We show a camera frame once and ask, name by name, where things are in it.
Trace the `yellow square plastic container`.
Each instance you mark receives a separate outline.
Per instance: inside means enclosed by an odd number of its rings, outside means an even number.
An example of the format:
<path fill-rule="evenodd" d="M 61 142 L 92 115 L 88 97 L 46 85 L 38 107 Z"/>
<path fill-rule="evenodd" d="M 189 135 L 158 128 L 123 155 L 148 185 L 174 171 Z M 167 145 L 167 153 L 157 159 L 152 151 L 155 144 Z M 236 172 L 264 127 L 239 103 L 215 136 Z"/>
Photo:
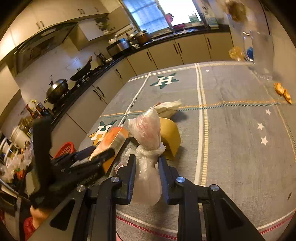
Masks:
<path fill-rule="evenodd" d="M 161 141 L 166 147 L 163 155 L 167 160 L 174 160 L 181 144 L 177 125 L 168 118 L 159 118 L 161 124 Z"/>

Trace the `red plastic mesh basket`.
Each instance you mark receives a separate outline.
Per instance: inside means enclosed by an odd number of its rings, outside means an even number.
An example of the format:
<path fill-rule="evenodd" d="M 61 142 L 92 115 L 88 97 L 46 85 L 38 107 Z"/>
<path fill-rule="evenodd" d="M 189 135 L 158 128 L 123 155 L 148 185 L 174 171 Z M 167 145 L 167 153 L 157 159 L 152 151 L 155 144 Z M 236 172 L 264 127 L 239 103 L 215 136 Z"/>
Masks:
<path fill-rule="evenodd" d="M 76 149 L 74 148 L 74 144 L 72 142 L 66 142 L 55 154 L 54 159 L 64 156 L 65 154 L 72 154 L 75 152 L 76 152 Z"/>

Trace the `range hood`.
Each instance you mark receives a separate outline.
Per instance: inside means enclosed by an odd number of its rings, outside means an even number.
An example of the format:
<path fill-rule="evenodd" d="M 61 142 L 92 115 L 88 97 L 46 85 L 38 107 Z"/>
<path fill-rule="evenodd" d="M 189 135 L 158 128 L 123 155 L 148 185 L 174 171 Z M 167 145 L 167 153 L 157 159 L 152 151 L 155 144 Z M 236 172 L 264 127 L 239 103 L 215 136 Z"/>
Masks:
<path fill-rule="evenodd" d="M 38 58 L 62 44 L 76 23 L 53 25 L 25 40 L 14 53 L 14 68 L 18 75 Z"/>

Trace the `dark cooking pot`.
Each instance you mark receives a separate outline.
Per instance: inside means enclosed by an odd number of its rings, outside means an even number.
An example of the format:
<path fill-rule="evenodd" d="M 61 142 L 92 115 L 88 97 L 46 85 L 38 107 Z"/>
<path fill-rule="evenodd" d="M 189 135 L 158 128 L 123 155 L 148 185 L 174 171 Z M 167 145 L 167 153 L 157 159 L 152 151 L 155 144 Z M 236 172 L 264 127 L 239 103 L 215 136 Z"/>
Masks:
<path fill-rule="evenodd" d="M 140 46 L 151 41 L 151 36 L 147 30 L 140 31 L 133 36 Z"/>

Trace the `silver rectangular appliance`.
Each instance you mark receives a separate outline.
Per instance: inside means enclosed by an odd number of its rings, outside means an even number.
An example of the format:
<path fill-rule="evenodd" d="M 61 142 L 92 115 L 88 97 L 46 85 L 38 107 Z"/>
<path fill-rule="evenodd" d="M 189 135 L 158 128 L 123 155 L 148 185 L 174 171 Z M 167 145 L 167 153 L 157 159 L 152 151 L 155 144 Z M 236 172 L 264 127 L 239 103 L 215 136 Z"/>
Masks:
<path fill-rule="evenodd" d="M 106 49 L 111 57 L 115 57 L 121 52 L 129 50 L 130 43 L 125 38 L 122 38 L 107 46 Z"/>

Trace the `steel kettle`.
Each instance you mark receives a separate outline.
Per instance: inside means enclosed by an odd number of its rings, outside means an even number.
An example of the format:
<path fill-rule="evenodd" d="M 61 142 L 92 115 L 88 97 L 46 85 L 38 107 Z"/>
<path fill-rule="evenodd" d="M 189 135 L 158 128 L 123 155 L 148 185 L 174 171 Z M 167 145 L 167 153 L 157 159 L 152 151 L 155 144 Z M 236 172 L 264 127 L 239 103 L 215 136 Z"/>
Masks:
<path fill-rule="evenodd" d="M 103 66 L 107 63 L 106 58 L 102 53 L 95 54 L 95 56 L 96 56 L 96 62 L 99 66 Z"/>

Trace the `steel wok with lid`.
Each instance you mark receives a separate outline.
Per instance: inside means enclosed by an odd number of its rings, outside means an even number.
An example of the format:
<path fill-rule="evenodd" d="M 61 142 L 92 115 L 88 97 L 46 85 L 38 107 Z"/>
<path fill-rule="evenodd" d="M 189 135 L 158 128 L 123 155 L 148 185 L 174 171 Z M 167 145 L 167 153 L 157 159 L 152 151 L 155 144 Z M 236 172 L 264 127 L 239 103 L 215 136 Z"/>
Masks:
<path fill-rule="evenodd" d="M 44 103 L 57 103 L 63 95 L 65 95 L 69 89 L 67 79 L 58 79 L 57 81 L 53 82 L 52 78 L 50 77 L 51 82 L 49 83 L 50 88 L 46 92 L 46 98 Z"/>

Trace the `black frying pan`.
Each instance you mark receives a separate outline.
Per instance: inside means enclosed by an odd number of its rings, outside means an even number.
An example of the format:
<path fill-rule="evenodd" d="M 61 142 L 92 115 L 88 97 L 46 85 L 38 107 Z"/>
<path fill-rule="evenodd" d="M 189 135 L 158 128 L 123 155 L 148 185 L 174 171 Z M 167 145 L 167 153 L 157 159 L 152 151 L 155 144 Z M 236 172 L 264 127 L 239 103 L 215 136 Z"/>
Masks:
<path fill-rule="evenodd" d="M 92 56 L 89 57 L 85 66 L 83 66 L 79 71 L 77 71 L 71 78 L 71 81 L 81 80 L 85 75 L 87 75 L 91 69 Z"/>

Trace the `orange carton box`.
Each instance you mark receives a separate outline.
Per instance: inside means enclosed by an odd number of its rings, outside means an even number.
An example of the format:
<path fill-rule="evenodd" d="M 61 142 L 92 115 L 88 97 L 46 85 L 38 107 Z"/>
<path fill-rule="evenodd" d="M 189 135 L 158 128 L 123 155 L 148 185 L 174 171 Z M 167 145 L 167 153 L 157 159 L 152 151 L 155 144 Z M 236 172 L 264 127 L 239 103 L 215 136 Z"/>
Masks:
<path fill-rule="evenodd" d="M 102 164 L 102 168 L 105 173 L 109 171 L 109 169 L 112 167 L 112 164 L 119 153 L 120 149 L 122 148 L 123 144 L 125 143 L 126 139 L 128 137 L 128 130 L 124 127 L 114 127 L 112 128 L 102 139 L 102 141 L 99 143 L 99 145 L 96 147 L 96 149 L 93 151 L 93 153 L 89 157 L 89 161 L 97 156 L 98 154 L 101 154 L 107 149 L 113 149 L 115 154 L 113 157 L 106 158 L 106 160 Z"/>

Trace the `clear plastic bag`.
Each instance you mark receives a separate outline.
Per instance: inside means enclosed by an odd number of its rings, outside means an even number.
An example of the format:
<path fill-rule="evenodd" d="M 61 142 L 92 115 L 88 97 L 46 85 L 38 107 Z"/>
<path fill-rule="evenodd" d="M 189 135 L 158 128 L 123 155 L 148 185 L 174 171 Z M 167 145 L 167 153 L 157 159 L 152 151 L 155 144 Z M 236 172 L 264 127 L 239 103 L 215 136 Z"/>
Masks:
<path fill-rule="evenodd" d="M 165 151 L 161 141 L 159 115 L 154 108 L 149 108 L 145 113 L 130 119 L 128 128 L 139 143 L 134 153 L 137 158 L 137 167 L 132 201 L 154 206 L 162 195 L 162 185 L 156 164 L 159 156 Z"/>

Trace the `orange peel scraps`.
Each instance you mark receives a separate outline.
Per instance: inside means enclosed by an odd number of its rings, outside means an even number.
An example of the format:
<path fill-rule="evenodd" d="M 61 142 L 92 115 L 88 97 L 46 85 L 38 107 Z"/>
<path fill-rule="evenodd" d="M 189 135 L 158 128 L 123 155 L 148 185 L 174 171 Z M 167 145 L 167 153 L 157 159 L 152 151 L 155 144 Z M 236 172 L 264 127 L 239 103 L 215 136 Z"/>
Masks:
<path fill-rule="evenodd" d="M 283 96 L 285 98 L 285 100 L 289 103 L 292 104 L 292 99 L 290 94 L 288 93 L 287 89 L 284 88 L 281 83 L 274 83 L 274 89 L 275 92 L 279 95 L 279 96 Z"/>

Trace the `white paper bag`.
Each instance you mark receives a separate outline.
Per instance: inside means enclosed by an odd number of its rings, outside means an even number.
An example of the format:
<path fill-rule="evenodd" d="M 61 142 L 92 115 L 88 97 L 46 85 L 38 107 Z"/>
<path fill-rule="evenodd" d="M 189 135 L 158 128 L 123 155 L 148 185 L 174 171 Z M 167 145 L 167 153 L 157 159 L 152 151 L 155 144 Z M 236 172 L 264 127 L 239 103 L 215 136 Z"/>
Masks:
<path fill-rule="evenodd" d="M 159 102 L 153 106 L 160 118 L 171 118 L 179 109 L 182 102 L 176 101 Z"/>

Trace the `white rice cooker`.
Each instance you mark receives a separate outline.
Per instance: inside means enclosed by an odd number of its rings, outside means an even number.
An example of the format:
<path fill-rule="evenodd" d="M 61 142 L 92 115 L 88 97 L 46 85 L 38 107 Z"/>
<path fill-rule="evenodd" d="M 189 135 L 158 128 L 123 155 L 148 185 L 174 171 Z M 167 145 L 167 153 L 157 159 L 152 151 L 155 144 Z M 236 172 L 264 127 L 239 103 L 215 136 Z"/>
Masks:
<path fill-rule="evenodd" d="M 11 142 L 20 149 L 25 149 L 25 143 L 30 141 L 29 137 L 19 128 L 19 126 L 16 126 L 13 129 L 10 139 Z"/>

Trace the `clear glass pitcher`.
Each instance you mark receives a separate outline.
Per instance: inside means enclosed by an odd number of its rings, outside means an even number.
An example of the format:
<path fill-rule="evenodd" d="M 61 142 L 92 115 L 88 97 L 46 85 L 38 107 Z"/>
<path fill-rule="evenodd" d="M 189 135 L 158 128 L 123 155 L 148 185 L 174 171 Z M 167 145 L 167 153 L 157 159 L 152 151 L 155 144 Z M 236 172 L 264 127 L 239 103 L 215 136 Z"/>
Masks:
<path fill-rule="evenodd" d="M 274 48 L 263 4 L 260 1 L 231 1 L 229 25 L 233 43 L 254 64 L 260 79 L 272 80 Z"/>

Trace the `grey star-patterned tablecloth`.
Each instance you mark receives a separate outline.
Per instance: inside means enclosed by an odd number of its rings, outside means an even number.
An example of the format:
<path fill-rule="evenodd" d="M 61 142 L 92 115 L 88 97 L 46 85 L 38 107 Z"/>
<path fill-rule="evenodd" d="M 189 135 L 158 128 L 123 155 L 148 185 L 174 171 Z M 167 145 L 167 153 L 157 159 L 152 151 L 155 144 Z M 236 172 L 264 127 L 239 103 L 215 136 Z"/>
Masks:
<path fill-rule="evenodd" d="M 181 145 L 169 165 L 195 184 L 220 186 L 265 240 L 279 239 L 295 213 L 295 104 L 247 63 L 190 64 L 129 80 L 90 133 L 175 100 Z"/>

